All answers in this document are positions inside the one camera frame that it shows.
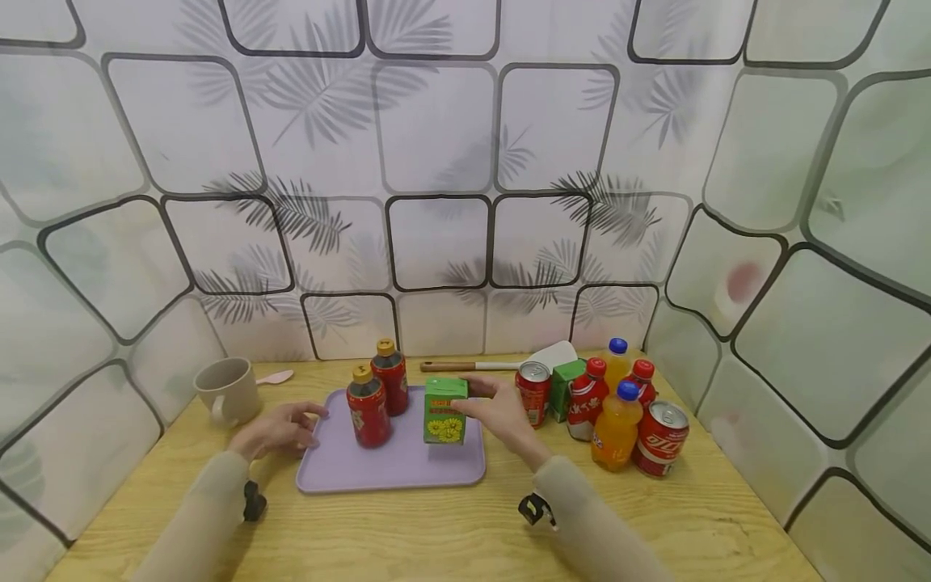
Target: white spatula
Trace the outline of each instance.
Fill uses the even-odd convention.
[[[578,354],[569,342],[562,340],[532,354],[524,361],[538,361],[552,372],[561,364],[576,361]],[[472,372],[475,370],[516,370],[523,361],[425,361],[421,372]]]

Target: yellow bottle cap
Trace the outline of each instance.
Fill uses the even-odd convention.
[[[365,384],[371,380],[371,368],[356,366],[352,369],[352,381],[356,384]]]
[[[383,358],[387,358],[391,354],[394,354],[396,351],[395,341],[385,337],[383,339],[378,340],[378,345],[376,346],[376,348],[378,349],[379,356]]]

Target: can lid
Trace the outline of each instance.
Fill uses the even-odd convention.
[[[656,367],[649,359],[638,359],[634,362],[634,375],[644,380],[649,380],[656,372]]]
[[[375,346],[375,349],[378,350],[378,355],[383,358],[387,358],[397,351],[395,349],[395,341],[388,337],[383,337],[382,339],[378,340],[378,344]]]
[[[619,337],[611,338],[611,341],[608,342],[608,349],[612,354],[617,354],[618,356],[627,353],[627,342],[624,339]]]
[[[617,385],[617,397],[627,402],[633,402],[640,397],[640,387],[634,382],[625,380]]]
[[[371,368],[356,366],[352,369],[352,381],[356,384],[365,384],[371,380]]]
[[[608,364],[601,358],[589,358],[585,365],[585,373],[595,378],[602,378],[608,370]]]
[[[518,368],[520,377],[530,382],[545,382],[549,378],[549,368],[538,361],[525,361]]]
[[[689,417],[672,402],[655,401],[650,405],[650,414],[659,424],[668,428],[686,428],[689,426]]]

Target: hand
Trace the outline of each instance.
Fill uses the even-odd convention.
[[[227,450],[241,454],[247,461],[261,459],[274,449],[304,454],[305,449],[318,445],[313,435],[317,418],[307,416],[309,413],[319,418],[329,414],[315,402],[282,404],[243,426],[230,440]]]
[[[481,422],[534,473],[553,456],[530,426],[520,391],[512,380],[473,373],[460,377],[468,382],[469,396],[479,398],[453,400],[452,408]]]

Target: green carton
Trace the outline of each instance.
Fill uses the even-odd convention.
[[[424,391],[424,442],[462,444],[466,416],[450,407],[468,398],[468,382],[458,378],[427,378]]]
[[[569,387],[573,380],[585,373],[586,361],[577,359],[553,369],[549,391],[549,415],[558,423],[566,421],[569,413]]]

